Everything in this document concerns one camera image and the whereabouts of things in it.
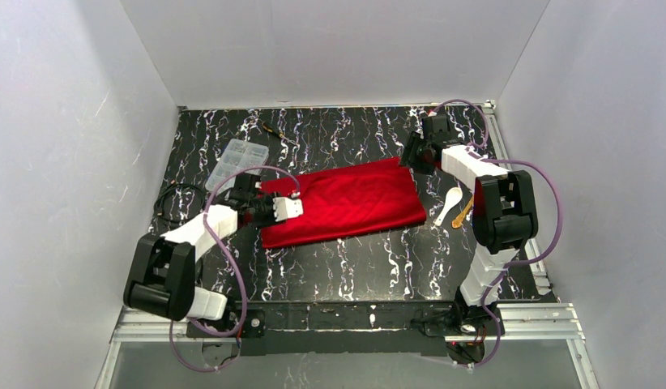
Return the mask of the red cloth napkin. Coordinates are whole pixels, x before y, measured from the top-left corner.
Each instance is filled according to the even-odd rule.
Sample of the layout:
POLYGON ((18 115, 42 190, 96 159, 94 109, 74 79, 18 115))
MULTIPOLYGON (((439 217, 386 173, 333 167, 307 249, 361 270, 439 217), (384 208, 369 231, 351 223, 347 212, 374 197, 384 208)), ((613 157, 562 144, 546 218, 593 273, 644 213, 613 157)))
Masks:
POLYGON ((410 170, 393 157, 296 176, 304 214, 261 229, 265 249, 279 249, 424 224, 410 170))

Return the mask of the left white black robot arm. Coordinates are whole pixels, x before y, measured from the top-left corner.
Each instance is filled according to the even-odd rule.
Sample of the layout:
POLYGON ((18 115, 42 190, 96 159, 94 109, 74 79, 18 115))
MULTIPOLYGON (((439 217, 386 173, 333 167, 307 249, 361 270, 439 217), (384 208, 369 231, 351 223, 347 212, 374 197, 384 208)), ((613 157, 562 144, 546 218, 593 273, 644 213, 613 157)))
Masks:
POLYGON ((233 185, 207 199, 207 210, 192 220, 138 240, 123 292, 125 306, 172 320, 221 319, 228 298, 197 285, 200 259, 217 240, 245 225, 262 228, 283 222, 288 201, 279 193, 265 193, 260 176, 238 174, 233 185))

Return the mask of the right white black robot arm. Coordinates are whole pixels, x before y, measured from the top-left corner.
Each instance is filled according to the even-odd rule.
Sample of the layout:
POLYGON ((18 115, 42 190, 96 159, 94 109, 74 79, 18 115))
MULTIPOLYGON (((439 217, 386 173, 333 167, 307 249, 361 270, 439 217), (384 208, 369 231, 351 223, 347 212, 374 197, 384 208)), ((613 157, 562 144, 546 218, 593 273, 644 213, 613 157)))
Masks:
POLYGON ((476 248, 457 300, 482 307, 497 300, 497 286, 527 241, 538 232, 531 175, 502 168, 470 146, 440 144, 412 132, 400 164, 416 173, 448 173, 473 195, 472 232, 476 248))

